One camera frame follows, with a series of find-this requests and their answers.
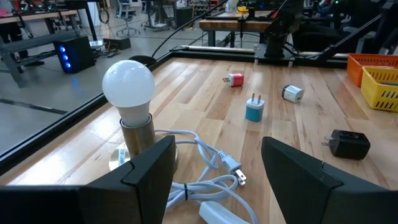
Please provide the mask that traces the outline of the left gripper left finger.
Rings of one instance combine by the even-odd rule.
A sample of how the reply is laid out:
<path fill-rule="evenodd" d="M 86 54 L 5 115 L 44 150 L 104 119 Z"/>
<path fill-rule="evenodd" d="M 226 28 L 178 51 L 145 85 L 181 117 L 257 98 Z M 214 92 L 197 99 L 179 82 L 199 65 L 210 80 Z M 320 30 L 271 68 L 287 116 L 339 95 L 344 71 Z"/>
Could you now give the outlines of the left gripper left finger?
<path fill-rule="evenodd" d="M 161 224 L 175 148 L 166 136 L 86 185 L 0 186 L 0 224 Z"/>

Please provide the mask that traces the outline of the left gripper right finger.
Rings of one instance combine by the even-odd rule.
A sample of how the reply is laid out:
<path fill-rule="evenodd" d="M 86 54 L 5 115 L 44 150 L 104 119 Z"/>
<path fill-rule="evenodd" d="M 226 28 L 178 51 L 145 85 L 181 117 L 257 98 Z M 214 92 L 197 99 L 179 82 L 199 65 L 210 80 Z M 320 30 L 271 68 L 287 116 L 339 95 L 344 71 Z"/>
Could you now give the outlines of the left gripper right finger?
<path fill-rule="evenodd" d="M 398 190 L 269 136 L 262 139 L 262 160 L 286 224 L 398 224 Z"/>

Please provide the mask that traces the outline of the blue and white wall charger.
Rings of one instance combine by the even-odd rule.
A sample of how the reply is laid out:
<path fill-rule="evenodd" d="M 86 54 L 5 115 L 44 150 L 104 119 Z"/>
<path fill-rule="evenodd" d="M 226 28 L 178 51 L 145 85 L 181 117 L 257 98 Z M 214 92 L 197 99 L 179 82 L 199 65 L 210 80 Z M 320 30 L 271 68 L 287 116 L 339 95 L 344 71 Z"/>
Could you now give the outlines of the blue and white wall charger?
<path fill-rule="evenodd" d="M 246 112 L 245 118 L 249 121 L 259 122 L 262 119 L 264 112 L 265 101 L 261 98 L 261 95 L 256 96 L 253 93 L 246 101 Z"/>

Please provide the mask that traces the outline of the red and white wall charger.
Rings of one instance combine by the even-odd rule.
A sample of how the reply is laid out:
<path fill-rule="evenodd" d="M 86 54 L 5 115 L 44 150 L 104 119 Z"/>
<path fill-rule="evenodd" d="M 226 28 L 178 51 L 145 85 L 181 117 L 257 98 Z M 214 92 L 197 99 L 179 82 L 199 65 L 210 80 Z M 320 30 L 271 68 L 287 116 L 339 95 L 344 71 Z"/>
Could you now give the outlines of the red and white wall charger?
<path fill-rule="evenodd" d="M 227 77 L 223 78 L 223 81 L 230 87 L 243 86 L 244 75 L 242 73 L 229 73 Z"/>

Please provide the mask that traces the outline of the office chair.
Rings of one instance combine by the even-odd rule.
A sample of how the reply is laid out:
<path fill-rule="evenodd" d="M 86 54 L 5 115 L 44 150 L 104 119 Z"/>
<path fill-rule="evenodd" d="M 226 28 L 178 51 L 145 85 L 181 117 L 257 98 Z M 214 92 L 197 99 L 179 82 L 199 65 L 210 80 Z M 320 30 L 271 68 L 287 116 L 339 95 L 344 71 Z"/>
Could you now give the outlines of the office chair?
<path fill-rule="evenodd" d="M 131 32 L 134 34 L 141 34 L 139 29 L 134 27 L 130 27 L 129 23 L 136 16 L 135 10 L 132 9 L 132 1 L 131 0 L 116 0 L 116 18 L 122 19 L 125 22 L 125 27 L 116 32 L 116 35 L 120 33 L 126 32 L 126 35 L 129 36 Z"/>

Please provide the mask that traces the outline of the white light bulb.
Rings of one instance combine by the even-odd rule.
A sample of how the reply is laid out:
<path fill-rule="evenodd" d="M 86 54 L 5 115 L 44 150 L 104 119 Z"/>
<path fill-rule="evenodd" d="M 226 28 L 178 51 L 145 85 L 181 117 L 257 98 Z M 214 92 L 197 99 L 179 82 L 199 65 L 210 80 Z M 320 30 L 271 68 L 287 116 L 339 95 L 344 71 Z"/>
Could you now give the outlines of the white light bulb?
<path fill-rule="evenodd" d="M 105 72 L 103 94 L 118 111 L 124 142 L 112 153 L 109 168 L 123 165 L 163 138 L 156 134 L 153 116 L 149 112 L 155 95 L 152 72 L 135 60 L 121 60 Z"/>

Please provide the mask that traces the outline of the yellow plastic basket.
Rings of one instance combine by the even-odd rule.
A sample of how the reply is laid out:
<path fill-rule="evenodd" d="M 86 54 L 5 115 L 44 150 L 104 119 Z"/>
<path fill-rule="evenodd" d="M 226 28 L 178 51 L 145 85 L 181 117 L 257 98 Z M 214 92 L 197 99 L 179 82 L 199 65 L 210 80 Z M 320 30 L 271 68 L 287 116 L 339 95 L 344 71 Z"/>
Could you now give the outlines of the yellow plastic basket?
<path fill-rule="evenodd" d="M 370 108 L 398 112 L 398 68 L 362 69 L 361 93 Z"/>

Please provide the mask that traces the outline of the orange plastic basket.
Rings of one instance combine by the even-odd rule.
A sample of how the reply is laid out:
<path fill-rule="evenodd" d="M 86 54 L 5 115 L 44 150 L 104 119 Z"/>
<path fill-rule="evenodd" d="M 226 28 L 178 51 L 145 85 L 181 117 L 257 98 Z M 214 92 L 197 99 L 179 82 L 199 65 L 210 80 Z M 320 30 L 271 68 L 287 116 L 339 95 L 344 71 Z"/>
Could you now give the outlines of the orange plastic basket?
<path fill-rule="evenodd" d="M 398 55 L 348 54 L 347 75 L 352 83 L 361 86 L 363 66 L 398 68 Z"/>

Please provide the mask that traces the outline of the black floor box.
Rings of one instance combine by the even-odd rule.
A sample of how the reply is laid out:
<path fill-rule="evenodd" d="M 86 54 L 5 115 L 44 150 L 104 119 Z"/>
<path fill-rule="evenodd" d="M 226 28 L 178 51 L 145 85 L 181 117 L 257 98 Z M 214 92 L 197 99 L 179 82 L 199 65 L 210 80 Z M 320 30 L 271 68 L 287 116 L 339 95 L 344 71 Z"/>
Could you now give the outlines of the black floor box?
<path fill-rule="evenodd" d="M 103 38 L 103 43 L 107 49 L 125 50 L 131 48 L 130 38 L 128 37 Z"/>

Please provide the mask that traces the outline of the black computer tower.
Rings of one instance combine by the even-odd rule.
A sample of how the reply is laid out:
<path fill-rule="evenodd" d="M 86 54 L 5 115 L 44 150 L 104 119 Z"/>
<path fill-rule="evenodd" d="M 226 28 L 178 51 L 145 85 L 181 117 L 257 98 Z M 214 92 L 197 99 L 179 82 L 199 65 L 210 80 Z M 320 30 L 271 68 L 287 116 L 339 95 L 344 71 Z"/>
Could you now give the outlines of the black computer tower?
<path fill-rule="evenodd" d="M 87 36 L 53 44 L 65 73 L 78 73 L 95 65 L 93 51 Z"/>

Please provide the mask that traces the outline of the wooden top work table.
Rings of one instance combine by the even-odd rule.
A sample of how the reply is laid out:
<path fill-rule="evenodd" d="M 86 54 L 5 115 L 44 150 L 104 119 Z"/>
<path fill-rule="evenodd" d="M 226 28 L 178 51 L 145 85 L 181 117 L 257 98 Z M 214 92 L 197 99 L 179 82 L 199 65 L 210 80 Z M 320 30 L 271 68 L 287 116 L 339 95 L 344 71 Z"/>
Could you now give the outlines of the wooden top work table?
<path fill-rule="evenodd" d="M 199 28 L 208 33 L 208 46 L 216 46 L 216 32 L 257 32 L 263 33 L 270 24 L 268 21 L 247 21 L 240 23 L 238 19 L 247 13 L 219 12 L 209 19 L 199 22 Z"/>
<path fill-rule="evenodd" d="M 29 40 L 25 40 L 26 42 L 31 41 L 33 43 L 51 43 L 56 41 L 64 41 L 70 39 L 76 39 L 81 37 L 82 34 L 77 26 L 75 16 L 78 14 L 77 10 L 67 10 L 67 11 L 60 11 L 60 12 L 41 12 L 41 13 L 34 13 L 34 14 L 22 14 L 18 16 L 17 14 L 7 14 L 6 16 L 0 16 L 0 24 L 8 24 L 11 22 L 25 22 L 26 25 L 30 21 L 36 20 L 45 20 L 48 21 L 49 19 L 60 17 L 67 17 L 70 21 L 72 29 L 64 30 L 60 32 L 53 33 L 52 26 L 49 26 L 48 30 L 50 32 L 49 35 L 43 35 L 39 37 L 34 37 Z"/>

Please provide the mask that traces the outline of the white and black wall charger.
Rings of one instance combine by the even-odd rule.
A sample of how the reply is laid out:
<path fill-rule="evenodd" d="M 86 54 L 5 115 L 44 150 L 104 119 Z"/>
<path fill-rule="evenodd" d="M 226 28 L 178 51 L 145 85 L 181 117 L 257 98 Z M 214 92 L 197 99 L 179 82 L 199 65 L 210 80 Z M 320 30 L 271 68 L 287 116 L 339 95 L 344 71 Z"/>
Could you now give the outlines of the white and black wall charger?
<path fill-rule="evenodd" d="M 303 98 L 304 90 L 295 85 L 286 85 L 282 89 L 283 99 L 292 103 L 299 103 Z"/>

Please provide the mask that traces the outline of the black metal table frame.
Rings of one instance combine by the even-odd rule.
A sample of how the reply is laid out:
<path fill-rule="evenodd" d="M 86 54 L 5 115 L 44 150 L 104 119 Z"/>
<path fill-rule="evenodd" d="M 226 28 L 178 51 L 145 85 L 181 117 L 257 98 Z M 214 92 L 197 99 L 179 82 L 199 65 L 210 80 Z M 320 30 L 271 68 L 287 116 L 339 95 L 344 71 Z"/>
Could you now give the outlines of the black metal table frame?
<path fill-rule="evenodd" d="M 375 66 L 398 67 L 398 55 L 380 55 L 380 54 L 341 54 L 335 53 L 334 48 L 327 48 L 322 52 L 302 52 L 299 55 L 292 56 L 286 53 L 284 58 L 265 57 L 265 44 L 259 44 L 255 49 L 233 49 L 225 47 L 200 47 L 181 45 L 174 47 L 168 53 L 158 59 L 153 59 L 149 64 L 149 70 L 154 71 L 161 65 L 169 62 L 174 57 L 195 58 L 208 60 L 224 60 L 232 62 L 257 62 L 261 65 L 286 66 L 288 64 L 324 67 L 324 68 L 346 68 L 351 58 L 372 57 L 380 62 L 374 63 Z M 41 131 L 28 137 L 26 140 L 16 144 L 16 146 L 0 154 L 0 175 L 4 175 L 23 160 L 27 159 L 33 153 L 40 150 L 53 141 L 59 135 L 68 131 L 72 126 L 95 112 L 98 108 L 107 103 L 107 99 L 101 93 L 87 101 L 77 109 L 67 112 L 63 117 L 53 124 L 45 127 Z"/>

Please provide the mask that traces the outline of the black curved frame bracket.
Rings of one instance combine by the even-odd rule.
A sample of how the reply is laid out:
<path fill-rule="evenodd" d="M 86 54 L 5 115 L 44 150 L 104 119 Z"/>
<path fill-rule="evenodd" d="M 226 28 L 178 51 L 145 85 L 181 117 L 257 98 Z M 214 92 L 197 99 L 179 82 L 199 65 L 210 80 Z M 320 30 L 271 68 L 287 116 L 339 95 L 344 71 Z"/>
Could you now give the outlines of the black curved frame bracket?
<path fill-rule="evenodd" d="M 157 62 L 157 60 L 153 57 L 147 55 L 135 55 L 129 58 L 130 60 L 134 60 L 142 63 L 145 66 L 151 66 Z"/>

